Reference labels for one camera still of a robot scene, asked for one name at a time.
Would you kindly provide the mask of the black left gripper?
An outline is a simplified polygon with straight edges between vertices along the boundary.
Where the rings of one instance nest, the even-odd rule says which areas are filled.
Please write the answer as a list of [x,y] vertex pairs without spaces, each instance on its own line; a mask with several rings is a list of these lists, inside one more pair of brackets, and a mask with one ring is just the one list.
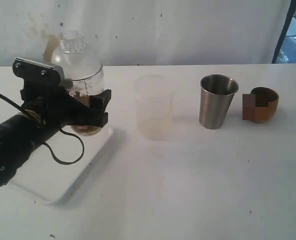
[[112,91],[89,96],[89,107],[69,95],[60,84],[64,79],[61,66],[17,57],[12,65],[15,76],[22,78],[21,98],[25,110],[34,111],[48,125],[96,126],[108,123],[107,105]]

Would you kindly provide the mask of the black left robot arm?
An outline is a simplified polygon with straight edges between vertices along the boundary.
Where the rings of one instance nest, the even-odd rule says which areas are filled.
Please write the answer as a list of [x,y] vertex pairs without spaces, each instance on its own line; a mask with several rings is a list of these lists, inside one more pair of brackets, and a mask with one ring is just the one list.
[[65,126],[91,126],[103,128],[108,123],[106,107],[112,91],[90,96],[86,106],[66,89],[62,67],[17,57],[12,65],[13,73],[22,78],[20,91],[22,105],[0,93],[4,100],[19,113],[0,124],[0,187],[7,185],[17,170],[41,145],[47,144],[53,135]]

